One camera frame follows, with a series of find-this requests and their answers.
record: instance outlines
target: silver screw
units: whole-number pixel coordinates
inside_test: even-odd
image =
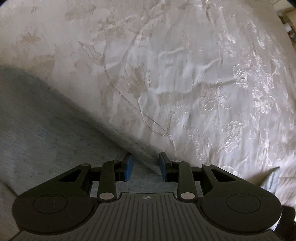
[[[191,192],[184,192],[181,194],[181,198],[186,199],[186,200],[190,200],[190,199],[194,199],[195,195]]]
[[[103,199],[103,200],[109,200],[109,199],[112,199],[114,197],[114,195],[110,192],[103,192],[100,194],[100,199]]]

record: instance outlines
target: crosshair logo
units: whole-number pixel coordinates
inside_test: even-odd
[[[145,200],[149,200],[151,197],[146,195],[145,197],[143,197]]]

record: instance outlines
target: ridged surface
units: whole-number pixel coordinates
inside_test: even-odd
[[[236,235],[208,223],[195,204],[182,203],[171,193],[122,194],[100,204],[84,225],[68,233],[41,236],[20,232],[13,241],[280,241],[272,231]]]

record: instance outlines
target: triangular cutout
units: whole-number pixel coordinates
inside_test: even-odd
[[[235,179],[220,172],[219,170],[217,169],[212,169],[212,173],[214,174],[215,178],[217,179],[218,182],[234,182]]]
[[[69,175],[61,178],[59,180],[59,182],[67,182],[67,183],[73,183],[76,181],[76,179],[78,178],[79,174],[81,173],[81,170],[76,170],[72,173],[70,173]]]

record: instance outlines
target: white fabric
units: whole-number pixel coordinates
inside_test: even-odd
[[[0,65],[46,81],[132,152],[210,162],[296,206],[296,54],[261,0],[8,0]]]

